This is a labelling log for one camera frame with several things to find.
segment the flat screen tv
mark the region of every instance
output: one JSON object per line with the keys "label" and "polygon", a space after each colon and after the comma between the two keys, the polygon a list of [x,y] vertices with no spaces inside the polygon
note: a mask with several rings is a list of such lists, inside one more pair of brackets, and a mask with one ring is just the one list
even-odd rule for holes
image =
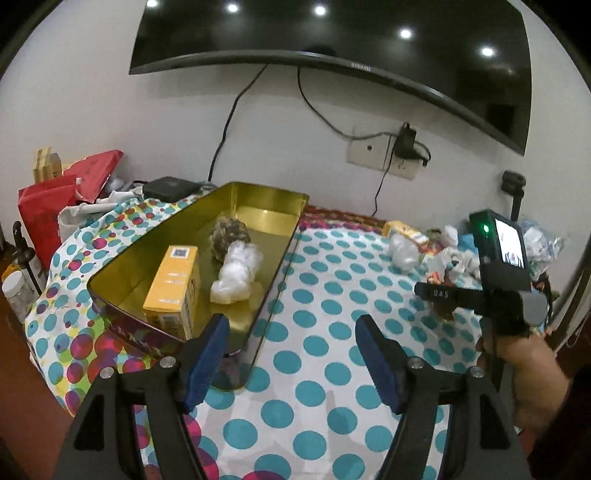
{"label": "flat screen tv", "polygon": [[531,64],[506,0],[148,0],[130,74],[216,63],[335,70],[416,95],[519,154]]}

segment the white plastic bag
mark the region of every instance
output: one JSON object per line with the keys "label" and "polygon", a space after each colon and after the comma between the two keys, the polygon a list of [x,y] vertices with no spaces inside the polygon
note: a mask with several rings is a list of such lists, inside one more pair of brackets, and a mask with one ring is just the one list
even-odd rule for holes
{"label": "white plastic bag", "polygon": [[415,242],[399,233],[390,238],[388,253],[392,257],[392,264],[403,271],[412,270],[418,265],[418,247]]}
{"label": "white plastic bag", "polygon": [[262,262],[262,253],[254,244],[232,242],[220,269],[219,280],[212,284],[210,300],[228,305],[251,296],[252,282]]}

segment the white wall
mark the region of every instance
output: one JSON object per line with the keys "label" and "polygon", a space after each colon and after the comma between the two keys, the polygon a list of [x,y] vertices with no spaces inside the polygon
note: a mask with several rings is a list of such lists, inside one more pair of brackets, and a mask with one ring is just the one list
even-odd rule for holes
{"label": "white wall", "polygon": [[[65,0],[33,33],[0,81],[0,223],[18,218],[36,148],[64,161],[119,148],[135,178],[207,176],[235,95],[259,69],[212,66],[128,76],[145,0]],[[490,206],[511,168],[528,184],[522,211],[571,239],[553,267],[565,285],[591,230],[591,94],[548,28],[525,6],[532,109],[525,158],[446,112],[364,80],[304,70],[311,101],[341,129],[398,129],[408,121],[433,153],[410,182],[388,176],[378,215],[419,227]],[[214,175],[306,192],[311,203],[371,213],[381,173],[347,164],[347,143],[299,97],[296,70],[271,66],[241,100]]]}

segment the yellow box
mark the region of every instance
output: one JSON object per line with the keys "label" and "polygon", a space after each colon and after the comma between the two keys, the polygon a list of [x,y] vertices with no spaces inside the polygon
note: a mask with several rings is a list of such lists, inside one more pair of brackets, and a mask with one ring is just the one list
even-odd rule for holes
{"label": "yellow box", "polygon": [[144,301],[147,322],[181,340],[191,338],[200,288],[197,247],[171,245]]}
{"label": "yellow box", "polygon": [[400,235],[410,238],[420,247],[424,247],[429,243],[429,237],[427,235],[400,220],[387,222],[382,228],[382,235],[386,238],[390,238],[394,233],[400,233]]}

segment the plastic bag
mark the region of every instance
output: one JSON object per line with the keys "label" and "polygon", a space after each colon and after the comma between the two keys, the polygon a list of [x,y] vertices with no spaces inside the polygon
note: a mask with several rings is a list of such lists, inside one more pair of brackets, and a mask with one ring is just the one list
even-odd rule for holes
{"label": "plastic bag", "polygon": [[210,300],[228,305],[251,296],[252,283],[262,262],[262,253],[254,244],[232,242],[220,269],[219,280],[212,284]]}
{"label": "plastic bag", "polygon": [[565,240],[544,230],[533,220],[522,220],[519,227],[523,233],[530,277],[537,281],[540,275],[548,270],[548,267],[556,260],[564,248]]}
{"label": "plastic bag", "polygon": [[418,265],[417,244],[399,233],[395,233],[390,237],[388,254],[392,257],[392,264],[403,271],[412,270]]}

